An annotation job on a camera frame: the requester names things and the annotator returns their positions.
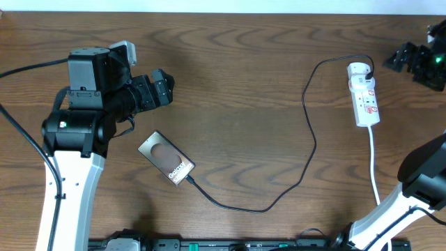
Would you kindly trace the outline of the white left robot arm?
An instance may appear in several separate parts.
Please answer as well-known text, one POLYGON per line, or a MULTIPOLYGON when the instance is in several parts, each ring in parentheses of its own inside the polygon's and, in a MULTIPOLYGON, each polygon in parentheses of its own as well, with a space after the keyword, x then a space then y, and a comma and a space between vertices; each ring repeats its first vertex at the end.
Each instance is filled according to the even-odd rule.
POLYGON ((70 85, 42 124, 49 162, 37 250, 87 249, 95 191, 117 123, 172 102, 173 77, 161 69, 134 77, 136 62, 128 41, 70 52, 70 85))

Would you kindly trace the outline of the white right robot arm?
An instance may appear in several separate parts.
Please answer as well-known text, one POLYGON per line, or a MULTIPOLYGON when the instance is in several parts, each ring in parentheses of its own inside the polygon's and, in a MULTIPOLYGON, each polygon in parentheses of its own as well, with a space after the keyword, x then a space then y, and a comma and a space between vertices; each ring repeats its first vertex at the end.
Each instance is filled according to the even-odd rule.
MULTIPOLYGON (((405 43, 383 63, 406 69, 413 81, 434 91, 445 88, 445 23, 430 26, 427 44, 405 43)), ((401 163, 398 184, 368 215, 349 224, 331 250, 381 250, 419 218, 445 207, 445 135, 411 151, 401 163)))

